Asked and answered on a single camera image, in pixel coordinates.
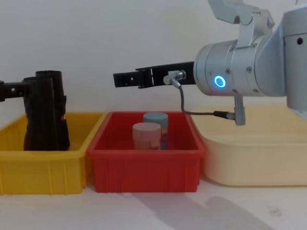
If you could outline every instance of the gray cable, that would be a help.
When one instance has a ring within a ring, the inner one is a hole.
[[[189,115],[214,115],[213,113],[194,113],[194,112],[189,112],[184,109],[184,94],[182,90],[182,86],[179,86],[179,91],[180,91],[180,97],[181,97],[181,111],[184,112],[185,114]]]

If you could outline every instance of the yellow plastic bin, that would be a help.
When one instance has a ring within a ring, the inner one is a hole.
[[[25,116],[0,130],[0,194],[78,194],[91,162],[86,149],[106,113],[67,113],[69,151],[23,151]]]

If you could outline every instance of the blue lid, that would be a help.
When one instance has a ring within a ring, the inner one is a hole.
[[[165,113],[146,113],[143,116],[143,121],[157,123],[161,128],[168,128],[168,115]]]

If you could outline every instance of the pink-lidded jar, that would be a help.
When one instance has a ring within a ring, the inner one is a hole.
[[[161,126],[159,124],[150,122],[134,124],[132,137],[136,150],[161,149]]]

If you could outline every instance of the cream plastic bin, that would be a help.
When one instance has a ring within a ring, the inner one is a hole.
[[[202,108],[194,112],[233,111]],[[307,120],[286,106],[246,108],[246,125],[192,116],[208,147],[203,172],[232,186],[307,185]]]

